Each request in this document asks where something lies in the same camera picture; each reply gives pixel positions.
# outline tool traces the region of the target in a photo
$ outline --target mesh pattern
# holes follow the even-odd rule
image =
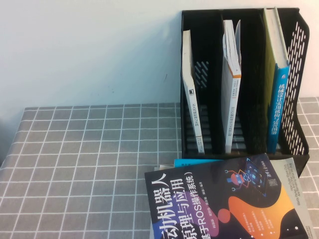
[[[201,89],[207,88],[207,79],[208,79],[208,61],[206,62],[196,62],[195,65],[195,79],[196,84]]]
[[[297,21],[292,33],[290,46],[288,47],[290,71],[283,110],[282,131],[293,155],[308,153],[308,147],[303,143],[303,139],[299,135],[298,128],[300,128],[300,125],[296,119],[297,100],[309,40],[308,32],[305,27],[302,27],[302,23],[300,24]]]

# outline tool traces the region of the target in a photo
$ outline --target perforated organizer side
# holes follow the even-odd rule
[[[208,79],[208,67],[209,62],[196,62],[195,64],[195,79],[198,88],[207,88],[207,79]]]
[[[297,100],[305,66],[309,28],[297,12],[292,33],[285,36],[290,73],[281,124],[282,147],[293,155],[308,155],[309,147],[297,117]]]

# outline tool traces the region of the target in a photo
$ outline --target book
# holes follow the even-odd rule
[[[145,179],[155,239],[308,238],[266,154],[147,172]]]
[[[276,8],[264,9],[265,117],[268,124],[267,151],[276,152],[289,75],[289,61],[283,31]]]
[[[237,36],[233,21],[224,20],[223,68],[221,81],[221,117],[225,136],[225,152],[231,152],[238,94],[241,80],[240,66],[240,22],[237,24]]]
[[[174,162],[174,166],[180,166],[181,162],[183,163],[183,166],[188,166],[215,161],[216,159],[176,159]],[[294,159],[288,158],[281,160],[270,160],[270,162],[274,167],[281,183],[285,187],[290,200],[294,204],[294,207],[303,223],[309,239],[316,239],[316,233],[314,231],[314,227],[308,213],[304,195],[301,191],[301,185],[298,179]]]
[[[200,163],[210,163],[210,162],[215,162],[219,161],[220,159],[175,159],[174,161],[174,167],[184,167],[184,166],[190,166],[190,165],[195,165],[195,164],[200,164]]]
[[[204,153],[203,137],[201,133],[199,111],[197,105],[197,97],[195,84],[193,79],[193,60],[191,52],[191,38],[190,30],[183,32],[182,43],[182,77],[184,83],[184,89],[189,109],[191,122],[196,138],[197,148],[199,153]]]

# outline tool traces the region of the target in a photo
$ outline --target table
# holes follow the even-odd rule
[[[319,238],[319,104],[300,178]],[[26,108],[0,169],[0,238],[148,239],[144,172],[181,157],[179,104]]]

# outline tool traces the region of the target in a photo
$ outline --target orange stripe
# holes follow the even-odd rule
[[[241,74],[240,75],[236,75],[236,76],[233,75],[233,72],[231,71],[229,65],[228,65],[228,69],[229,69],[231,75],[233,76],[233,78],[241,78]]]

